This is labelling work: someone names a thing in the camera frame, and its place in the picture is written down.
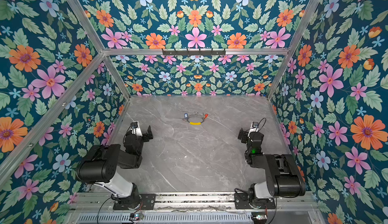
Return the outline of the large keyring with yellow sleeve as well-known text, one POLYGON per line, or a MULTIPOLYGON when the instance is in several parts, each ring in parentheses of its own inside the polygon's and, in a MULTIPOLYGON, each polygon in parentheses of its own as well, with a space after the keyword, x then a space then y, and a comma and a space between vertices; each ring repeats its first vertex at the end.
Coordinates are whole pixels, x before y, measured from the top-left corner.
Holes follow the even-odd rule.
POLYGON ((191 114, 188 113, 188 115, 189 115, 189 118, 187 120, 183 118, 183 121, 192 126, 200 126, 207 119, 207 118, 204 118, 205 113, 199 114, 198 112, 194 112, 191 114))

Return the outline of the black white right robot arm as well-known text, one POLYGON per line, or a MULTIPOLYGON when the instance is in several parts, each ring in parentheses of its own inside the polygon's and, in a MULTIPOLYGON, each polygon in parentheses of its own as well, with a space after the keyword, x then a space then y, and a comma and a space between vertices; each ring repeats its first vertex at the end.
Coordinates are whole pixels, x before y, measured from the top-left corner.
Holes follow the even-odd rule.
POLYGON ((264 170, 265 181, 253 183, 248 191, 236 190, 236 194, 246 194, 241 201, 249 206, 261 208, 275 198, 296 198, 304 196, 306 184, 290 154, 267 154, 262 151, 264 134, 258 128, 240 129, 237 138, 245 144, 246 163, 257 169, 264 170))

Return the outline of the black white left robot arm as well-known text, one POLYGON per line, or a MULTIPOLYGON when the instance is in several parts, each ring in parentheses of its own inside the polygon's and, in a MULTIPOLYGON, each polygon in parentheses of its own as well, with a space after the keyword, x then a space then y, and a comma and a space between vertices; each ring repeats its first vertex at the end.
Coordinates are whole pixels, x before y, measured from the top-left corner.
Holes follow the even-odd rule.
POLYGON ((108 190, 111 193, 110 198, 115 201, 115 210, 139 209, 144 200, 137 185, 121 176, 117 168, 139 168, 144 143, 152 139, 151 127, 142 133, 138 122, 131 123, 123 138, 125 150, 121 150, 119 144, 93 146, 77 166, 77 180, 108 190))

